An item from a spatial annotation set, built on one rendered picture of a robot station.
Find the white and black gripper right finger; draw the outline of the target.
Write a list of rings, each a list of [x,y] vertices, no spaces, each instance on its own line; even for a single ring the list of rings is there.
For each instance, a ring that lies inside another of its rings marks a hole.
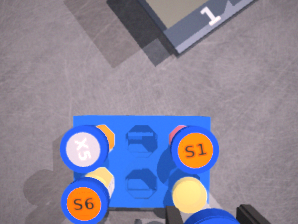
[[[236,219],[240,224],[271,224],[250,204],[237,207]]]

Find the blue tube rack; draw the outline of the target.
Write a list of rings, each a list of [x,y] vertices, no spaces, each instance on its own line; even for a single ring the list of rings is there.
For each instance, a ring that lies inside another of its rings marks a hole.
[[[73,116],[73,128],[80,125],[106,125],[114,133],[114,149],[100,166],[115,177],[109,207],[166,207],[173,206],[175,182],[193,177],[174,163],[169,134],[178,125],[196,125],[210,131],[210,117]]]

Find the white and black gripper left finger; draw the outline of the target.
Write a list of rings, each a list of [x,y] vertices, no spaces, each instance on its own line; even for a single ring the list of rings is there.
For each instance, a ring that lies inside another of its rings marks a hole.
[[[166,206],[165,224],[184,224],[179,208],[175,206]]]

